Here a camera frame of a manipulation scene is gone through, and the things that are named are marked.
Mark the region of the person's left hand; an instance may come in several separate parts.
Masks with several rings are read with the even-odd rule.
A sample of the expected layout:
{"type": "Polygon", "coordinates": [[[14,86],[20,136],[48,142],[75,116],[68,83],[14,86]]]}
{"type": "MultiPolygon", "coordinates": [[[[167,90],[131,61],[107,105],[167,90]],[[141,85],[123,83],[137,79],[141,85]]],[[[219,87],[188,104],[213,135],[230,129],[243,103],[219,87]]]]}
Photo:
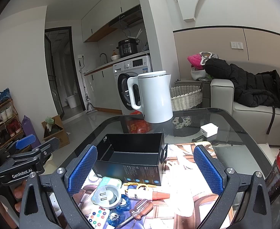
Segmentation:
{"type": "MultiPolygon", "coordinates": [[[[24,193],[25,185],[26,185],[26,181],[24,180],[13,191],[15,198],[19,199],[19,202],[15,204],[15,210],[17,212],[20,212],[20,210],[21,210],[21,199],[22,199],[22,196],[23,196],[23,193],[24,193]]],[[[0,214],[2,215],[2,217],[4,218],[6,223],[10,226],[10,228],[17,228],[16,223],[13,221],[11,216],[5,210],[1,200],[0,200],[0,214]]]]}

